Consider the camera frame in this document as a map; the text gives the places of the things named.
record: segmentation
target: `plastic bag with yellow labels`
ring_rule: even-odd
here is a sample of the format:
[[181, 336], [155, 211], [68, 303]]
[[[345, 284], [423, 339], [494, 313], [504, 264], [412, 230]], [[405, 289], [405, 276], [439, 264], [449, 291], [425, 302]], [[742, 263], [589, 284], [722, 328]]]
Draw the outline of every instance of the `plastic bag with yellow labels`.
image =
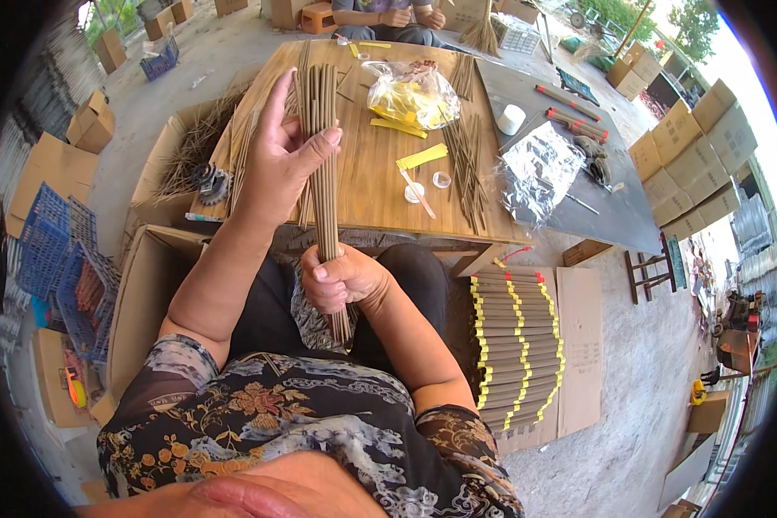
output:
[[369, 90], [369, 109], [415, 130], [437, 130], [461, 117], [461, 100], [437, 71], [436, 61], [366, 61], [377, 76]]

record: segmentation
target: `plastic bag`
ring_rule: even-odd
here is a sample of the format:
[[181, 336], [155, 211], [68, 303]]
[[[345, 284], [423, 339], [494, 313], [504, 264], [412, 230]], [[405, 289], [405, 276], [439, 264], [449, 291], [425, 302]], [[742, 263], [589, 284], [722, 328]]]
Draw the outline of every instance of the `plastic bag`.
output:
[[461, 100], [435, 61], [365, 61], [378, 77], [369, 90], [369, 109], [416, 130], [437, 130], [461, 117]]
[[502, 203], [519, 223], [539, 226], [564, 199], [585, 162], [584, 153], [547, 121], [500, 158], [496, 168], [507, 180]]

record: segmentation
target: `cart wheel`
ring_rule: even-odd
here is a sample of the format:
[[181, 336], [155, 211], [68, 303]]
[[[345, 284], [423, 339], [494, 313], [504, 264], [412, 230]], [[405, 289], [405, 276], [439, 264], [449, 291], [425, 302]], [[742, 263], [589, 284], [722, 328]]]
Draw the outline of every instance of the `cart wheel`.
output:
[[570, 24], [577, 29], [583, 29], [587, 24], [587, 20], [584, 18], [583, 14], [573, 13], [570, 15]]

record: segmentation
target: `floral patterned blouse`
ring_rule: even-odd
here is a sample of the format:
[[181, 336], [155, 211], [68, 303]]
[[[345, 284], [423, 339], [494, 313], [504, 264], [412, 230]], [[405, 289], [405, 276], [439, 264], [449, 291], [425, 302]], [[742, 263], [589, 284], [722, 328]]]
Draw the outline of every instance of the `floral patterned blouse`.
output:
[[336, 459], [390, 516], [523, 516], [489, 428], [344, 360], [255, 352], [221, 373], [207, 350], [162, 337], [98, 435], [113, 496], [244, 470], [290, 452]]

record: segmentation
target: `person's hand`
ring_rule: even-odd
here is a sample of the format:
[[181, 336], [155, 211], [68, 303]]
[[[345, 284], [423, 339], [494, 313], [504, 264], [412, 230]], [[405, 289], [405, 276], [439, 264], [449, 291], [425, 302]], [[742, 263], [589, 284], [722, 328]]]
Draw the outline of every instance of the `person's hand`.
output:
[[379, 15], [378, 21], [390, 27], [404, 27], [412, 21], [412, 6], [405, 9], [390, 9]]
[[417, 19], [423, 25], [429, 27], [433, 31], [440, 31], [445, 25], [445, 15], [440, 11], [429, 11], [427, 13], [418, 13]]
[[299, 118], [285, 117], [295, 70], [282, 74], [259, 115], [237, 214], [232, 216], [270, 231], [288, 220], [311, 173], [339, 152], [342, 139], [341, 129], [329, 128], [302, 143]]
[[302, 254], [302, 286], [305, 296], [321, 313], [344, 309], [344, 303], [379, 300], [388, 289], [391, 274], [382, 264], [347, 244], [340, 256], [320, 264], [316, 245]]

